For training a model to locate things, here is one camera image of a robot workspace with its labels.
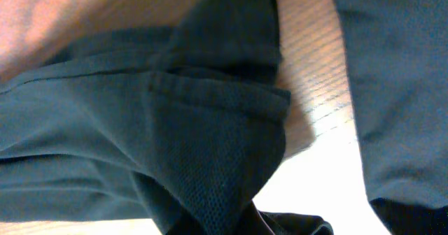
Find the wood grain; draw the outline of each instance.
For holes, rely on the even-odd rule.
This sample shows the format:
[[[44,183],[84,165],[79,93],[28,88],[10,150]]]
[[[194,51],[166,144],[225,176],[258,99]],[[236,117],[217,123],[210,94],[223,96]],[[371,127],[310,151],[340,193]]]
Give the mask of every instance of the wood grain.
[[[163,0],[163,5],[148,6],[148,0],[107,0],[88,15],[97,18],[90,20],[89,33],[151,25],[154,17],[159,23],[175,23],[196,0],[178,9],[184,1]],[[326,136],[338,138],[338,143],[355,143],[343,42],[332,0],[278,2],[285,59],[279,86],[293,92],[293,109],[287,122],[288,155],[306,147],[312,150],[313,140]],[[98,16],[102,9],[106,12]],[[108,234],[158,233],[150,220],[0,224],[0,234],[5,235],[99,234],[105,230]]]

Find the cloth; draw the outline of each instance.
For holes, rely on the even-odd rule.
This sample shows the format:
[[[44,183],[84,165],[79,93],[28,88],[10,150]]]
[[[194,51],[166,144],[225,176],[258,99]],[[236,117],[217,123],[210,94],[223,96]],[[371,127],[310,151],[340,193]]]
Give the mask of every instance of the cloth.
[[[203,0],[177,28],[70,45],[0,87],[0,220],[332,234],[251,202],[284,155],[280,60],[275,0]]]
[[[448,234],[448,0],[335,0],[368,199],[394,234]]]

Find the garment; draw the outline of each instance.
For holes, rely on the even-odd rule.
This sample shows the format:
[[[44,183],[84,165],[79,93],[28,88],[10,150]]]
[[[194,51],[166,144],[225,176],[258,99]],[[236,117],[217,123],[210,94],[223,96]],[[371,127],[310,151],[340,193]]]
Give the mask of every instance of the garment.
[[[368,199],[394,234],[448,234],[448,0],[335,0]]]
[[[0,87],[0,220],[332,234],[251,202],[284,155],[280,60],[275,0],[203,0],[177,28],[70,45]]]

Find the wooden surface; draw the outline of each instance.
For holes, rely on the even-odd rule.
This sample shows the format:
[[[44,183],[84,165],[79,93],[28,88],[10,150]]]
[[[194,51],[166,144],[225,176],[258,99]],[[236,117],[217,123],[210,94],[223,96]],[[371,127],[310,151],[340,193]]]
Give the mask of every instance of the wooden surface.
[[[313,144],[283,163],[255,198],[255,204],[264,211],[321,215],[336,234],[359,234],[362,225],[372,227],[370,234],[387,234],[365,198],[343,42],[332,0],[278,2],[285,58],[279,86],[292,90],[294,95],[293,114],[287,126],[288,152],[295,153]],[[356,217],[344,217],[342,209],[354,211],[352,215],[359,213],[360,221],[354,224]],[[158,233],[150,220],[0,225],[3,235],[100,232]]]

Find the black fabric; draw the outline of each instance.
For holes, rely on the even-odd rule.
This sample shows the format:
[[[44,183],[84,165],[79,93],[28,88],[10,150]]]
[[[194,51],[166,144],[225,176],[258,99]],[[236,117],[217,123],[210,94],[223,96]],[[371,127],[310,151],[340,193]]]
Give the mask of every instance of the black fabric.
[[[284,154],[280,60],[275,0],[203,0],[177,28],[83,39],[2,84],[0,220],[269,232],[251,200]]]
[[[394,234],[448,234],[448,0],[335,0],[367,196]]]

